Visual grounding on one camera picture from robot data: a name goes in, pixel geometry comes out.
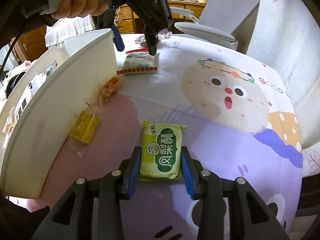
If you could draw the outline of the person's left hand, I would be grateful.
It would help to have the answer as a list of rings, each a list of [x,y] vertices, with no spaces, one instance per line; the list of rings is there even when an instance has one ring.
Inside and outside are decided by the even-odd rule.
[[[99,0],[62,0],[58,9],[51,13],[52,18],[86,17],[88,15],[99,16],[108,9],[107,3]]]

